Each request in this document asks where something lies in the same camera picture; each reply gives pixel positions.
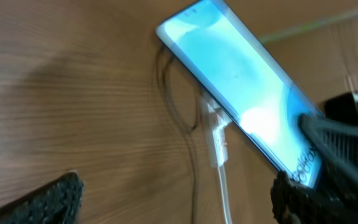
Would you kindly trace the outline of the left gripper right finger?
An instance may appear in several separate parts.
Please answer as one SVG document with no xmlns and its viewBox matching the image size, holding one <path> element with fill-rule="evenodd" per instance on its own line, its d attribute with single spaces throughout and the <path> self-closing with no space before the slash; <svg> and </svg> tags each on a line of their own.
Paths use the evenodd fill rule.
<svg viewBox="0 0 358 224">
<path fill-rule="evenodd" d="M 270 190 L 278 223 L 358 224 L 358 126 L 303 114 L 300 129 L 323 161 L 316 189 L 280 171 Z"/>
</svg>

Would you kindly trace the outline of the Samsung Galaxy smartphone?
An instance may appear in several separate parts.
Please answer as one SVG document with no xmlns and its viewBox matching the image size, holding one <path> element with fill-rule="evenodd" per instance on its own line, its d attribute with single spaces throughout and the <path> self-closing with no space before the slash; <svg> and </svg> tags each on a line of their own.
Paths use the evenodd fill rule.
<svg viewBox="0 0 358 224">
<path fill-rule="evenodd" d="M 278 170 L 316 187 L 322 162 L 299 121 L 319 109 L 224 1 L 198 1 L 156 33 Z"/>
</svg>

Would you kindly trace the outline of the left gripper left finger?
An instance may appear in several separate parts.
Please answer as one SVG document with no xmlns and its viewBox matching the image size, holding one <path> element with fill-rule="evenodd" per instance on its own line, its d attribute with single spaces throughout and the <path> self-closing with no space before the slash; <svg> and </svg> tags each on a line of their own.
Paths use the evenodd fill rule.
<svg viewBox="0 0 358 224">
<path fill-rule="evenodd" d="M 68 172 L 0 207 L 0 223 L 75 224 L 84 191 L 76 172 Z"/>
</svg>

